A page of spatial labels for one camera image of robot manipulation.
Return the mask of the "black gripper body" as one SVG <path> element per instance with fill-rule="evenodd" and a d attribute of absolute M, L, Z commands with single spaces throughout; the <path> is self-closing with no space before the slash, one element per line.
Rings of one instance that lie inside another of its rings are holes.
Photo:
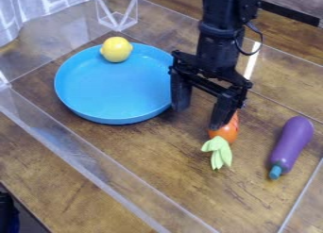
<path fill-rule="evenodd" d="M 194 54 L 174 50 L 170 71 L 176 71 L 197 87 L 211 93 L 245 92 L 252 83 L 236 71 L 245 28 L 220 29 L 200 22 L 200 37 Z"/>

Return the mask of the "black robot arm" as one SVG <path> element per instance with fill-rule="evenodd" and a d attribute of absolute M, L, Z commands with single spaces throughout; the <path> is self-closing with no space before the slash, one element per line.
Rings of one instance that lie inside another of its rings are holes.
<path fill-rule="evenodd" d="M 197 52 L 172 52 L 172 108 L 182 111 L 190 106 L 193 88 L 216 96 L 209 128 L 217 130 L 244 106 L 252 88 L 236 65 L 239 57 L 248 54 L 243 50 L 245 29 L 257 16 L 259 0 L 203 0 L 203 5 Z"/>

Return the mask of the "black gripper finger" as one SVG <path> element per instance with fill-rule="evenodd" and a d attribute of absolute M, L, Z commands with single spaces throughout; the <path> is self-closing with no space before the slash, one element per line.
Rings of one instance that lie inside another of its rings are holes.
<path fill-rule="evenodd" d="M 192 85 L 176 71 L 170 73 L 172 108 L 184 111 L 190 106 Z"/>
<path fill-rule="evenodd" d="M 245 105 L 247 93 L 245 92 L 221 92 L 213 93 L 217 101 L 212 110 L 209 128 L 212 130 L 220 129 L 228 124 L 236 110 Z"/>

